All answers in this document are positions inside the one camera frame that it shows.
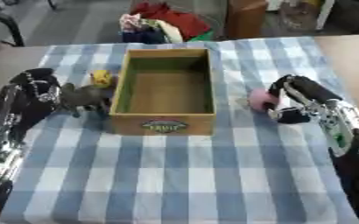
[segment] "wooden box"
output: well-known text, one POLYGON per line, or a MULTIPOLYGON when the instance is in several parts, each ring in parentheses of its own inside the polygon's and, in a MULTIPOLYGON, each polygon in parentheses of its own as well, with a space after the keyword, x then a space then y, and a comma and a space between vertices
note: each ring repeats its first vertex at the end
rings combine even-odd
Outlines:
POLYGON ((129 50, 111 127, 121 135, 211 135, 214 95, 207 49, 129 50))

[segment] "clothing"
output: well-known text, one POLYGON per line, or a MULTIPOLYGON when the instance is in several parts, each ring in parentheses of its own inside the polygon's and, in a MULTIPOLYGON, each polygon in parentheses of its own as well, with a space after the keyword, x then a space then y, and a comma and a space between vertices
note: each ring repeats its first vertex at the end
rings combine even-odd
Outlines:
POLYGON ((156 20, 162 31, 165 33, 167 38, 169 39, 170 43, 182 43, 184 42, 184 39, 181 36, 180 30, 173 26, 168 24, 165 21, 162 20, 156 20))
POLYGON ((123 31, 124 43, 164 44, 165 34, 161 30, 147 27, 141 31, 123 31))
POLYGON ((139 22, 140 20, 140 14, 136 15, 129 15, 129 14, 123 14, 120 17, 120 26, 122 32, 133 32, 136 29, 141 28, 141 24, 139 22))
POLYGON ((171 10, 167 3, 139 3, 131 15, 140 13, 142 18, 154 18, 178 27, 184 40, 207 32, 210 27, 191 13, 171 10))
POLYGON ((201 34, 197 37, 191 38, 191 39, 189 39, 189 41, 208 41, 208 40, 212 40, 213 36, 214 36, 214 32, 211 30, 211 31, 204 32, 203 34, 201 34))

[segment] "blue checkered tablecloth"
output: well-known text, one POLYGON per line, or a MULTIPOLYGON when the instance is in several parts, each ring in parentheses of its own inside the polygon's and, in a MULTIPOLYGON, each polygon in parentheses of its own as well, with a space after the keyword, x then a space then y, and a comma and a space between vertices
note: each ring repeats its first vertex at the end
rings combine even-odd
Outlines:
POLYGON ((81 85, 95 69, 117 74, 127 49, 183 47, 210 50, 212 136, 119 136, 102 131, 95 113, 48 117, 28 134, 31 150, 1 222, 359 223, 318 125, 277 125, 244 105, 252 88, 285 74, 345 95, 312 38, 59 45, 40 66, 81 85))

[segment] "yellow ball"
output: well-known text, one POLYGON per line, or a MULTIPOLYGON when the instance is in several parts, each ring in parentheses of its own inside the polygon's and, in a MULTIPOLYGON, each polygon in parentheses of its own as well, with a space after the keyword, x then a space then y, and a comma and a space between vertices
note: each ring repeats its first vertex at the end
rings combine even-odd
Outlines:
POLYGON ((91 74, 91 82, 98 88, 107 88, 111 85, 111 73, 108 70, 96 70, 91 74))

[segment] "pink toy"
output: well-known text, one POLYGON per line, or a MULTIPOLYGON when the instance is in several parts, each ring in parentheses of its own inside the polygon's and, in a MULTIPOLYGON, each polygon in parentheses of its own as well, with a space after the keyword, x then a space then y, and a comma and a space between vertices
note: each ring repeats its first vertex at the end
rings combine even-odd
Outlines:
POLYGON ((268 94, 264 89, 257 88, 250 93, 248 102, 251 108, 260 112, 265 112, 263 107, 264 103, 270 102, 272 104, 278 105, 279 99, 271 94, 268 94))

